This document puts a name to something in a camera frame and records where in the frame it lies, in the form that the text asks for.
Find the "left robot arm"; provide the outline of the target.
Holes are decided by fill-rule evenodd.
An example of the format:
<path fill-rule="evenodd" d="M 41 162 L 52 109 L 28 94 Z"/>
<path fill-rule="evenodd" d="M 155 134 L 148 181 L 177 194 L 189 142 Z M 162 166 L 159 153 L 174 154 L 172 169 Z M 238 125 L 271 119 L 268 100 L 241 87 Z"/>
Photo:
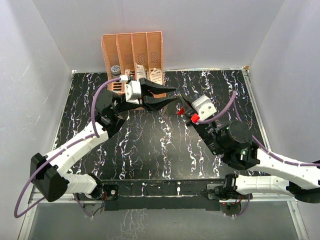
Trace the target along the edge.
<path fill-rule="evenodd" d="M 121 75 L 103 83 L 94 94 L 90 123 L 72 139 L 57 149 L 30 161 L 30 180 L 48 202 L 64 194 L 85 194 L 93 200 L 103 195 L 100 179 L 93 174 L 70 174 L 70 168 L 95 147 L 111 139 L 122 128 L 128 112 L 138 108 L 159 111 L 175 101 L 175 97 L 160 97 L 176 91 L 175 87 L 135 80 Z"/>

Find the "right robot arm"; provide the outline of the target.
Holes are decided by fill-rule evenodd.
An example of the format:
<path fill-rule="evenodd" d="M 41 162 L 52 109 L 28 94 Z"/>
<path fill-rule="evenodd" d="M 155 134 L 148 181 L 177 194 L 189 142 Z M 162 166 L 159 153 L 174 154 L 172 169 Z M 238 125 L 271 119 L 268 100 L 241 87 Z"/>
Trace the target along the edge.
<path fill-rule="evenodd" d="M 186 118 L 210 152 L 220 156 L 223 163 L 234 170 L 249 170 L 265 173 L 264 176 L 228 174 L 223 186 L 212 193 L 219 199 L 233 199 L 237 195 L 253 193 L 277 194 L 294 197 L 296 200 L 318 204 L 320 202 L 320 163 L 306 163 L 273 153 L 267 149 L 240 119 L 218 128 L 216 120 L 230 108 L 235 107 L 237 93 L 221 112 L 217 112 L 206 95 L 192 100 L 186 95 L 178 97 L 181 103 L 179 114 Z"/>

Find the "white product packet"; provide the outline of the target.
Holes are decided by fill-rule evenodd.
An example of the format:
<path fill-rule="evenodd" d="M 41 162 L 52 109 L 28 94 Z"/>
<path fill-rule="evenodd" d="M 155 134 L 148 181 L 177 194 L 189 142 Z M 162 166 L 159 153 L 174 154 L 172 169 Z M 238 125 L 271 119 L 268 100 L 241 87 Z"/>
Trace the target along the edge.
<path fill-rule="evenodd" d="M 147 72 L 145 70 L 145 67 L 141 64 L 135 65 L 135 77 L 137 80 L 146 78 L 147 79 Z"/>

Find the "grey round tin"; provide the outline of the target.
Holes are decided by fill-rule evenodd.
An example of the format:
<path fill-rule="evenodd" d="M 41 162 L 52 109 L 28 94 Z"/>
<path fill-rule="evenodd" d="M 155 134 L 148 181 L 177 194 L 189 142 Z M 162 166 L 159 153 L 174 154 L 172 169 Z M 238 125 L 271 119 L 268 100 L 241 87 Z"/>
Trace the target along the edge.
<path fill-rule="evenodd" d="M 121 67 L 119 65 L 112 65 L 110 72 L 113 78 L 118 78 L 121 75 Z"/>

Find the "orange plastic desk organizer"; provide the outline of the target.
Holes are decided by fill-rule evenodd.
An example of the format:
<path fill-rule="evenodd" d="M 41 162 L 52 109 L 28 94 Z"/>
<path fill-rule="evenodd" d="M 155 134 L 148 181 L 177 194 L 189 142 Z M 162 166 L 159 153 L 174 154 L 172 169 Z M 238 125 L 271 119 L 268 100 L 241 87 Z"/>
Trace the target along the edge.
<path fill-rule="evenodd" d="M 136 78 L 136 64 L 143 65 L 147 79 L 153 68 L 161 69 L 164 81 L 164 53 L 163 34 L 161 31 L 104 34 L 101 38 L 107 78 L 114 79 L 111 66 L 119 65 L 121 75 L 125 69 L 130 69 Z"/>

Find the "small white card box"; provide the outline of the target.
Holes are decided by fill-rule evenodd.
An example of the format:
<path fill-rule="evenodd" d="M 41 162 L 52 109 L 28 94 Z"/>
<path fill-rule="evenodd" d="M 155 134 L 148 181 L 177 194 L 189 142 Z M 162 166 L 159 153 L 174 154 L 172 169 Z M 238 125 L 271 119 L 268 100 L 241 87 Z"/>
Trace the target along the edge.
<path fill-rule="evenodd" d="M 124 74 L 126 76 L 131 76 L 131 70 L 130 69 L 125 69 Z"/>

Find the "oval white blister pack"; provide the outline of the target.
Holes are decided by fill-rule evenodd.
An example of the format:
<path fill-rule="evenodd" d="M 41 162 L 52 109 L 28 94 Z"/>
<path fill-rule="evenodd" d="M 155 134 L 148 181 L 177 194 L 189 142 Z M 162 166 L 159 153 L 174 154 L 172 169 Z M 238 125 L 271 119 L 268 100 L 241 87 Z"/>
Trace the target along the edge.
<path fill-rule="evenodd" d="M 149 72 L 149 79 L 153 83 L 163 85 L 163 73 L 162 73 L 162 70 L 154 67 Z"/>

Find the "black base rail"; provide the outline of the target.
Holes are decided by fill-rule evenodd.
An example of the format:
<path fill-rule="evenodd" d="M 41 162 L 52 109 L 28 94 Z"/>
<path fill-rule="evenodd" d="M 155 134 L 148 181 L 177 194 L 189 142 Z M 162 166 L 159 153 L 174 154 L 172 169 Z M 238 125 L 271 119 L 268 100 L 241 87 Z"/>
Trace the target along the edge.
<path fill-rule="evenodd" d="M 129 209 L 205 209 L 219 211 L 220 202 L 241 204 L 252 194 L 240 194 L 227 179 L 103 180 L 93 195 L 79 193 L 85 201 L 99 201 L 105 211 Z"/>

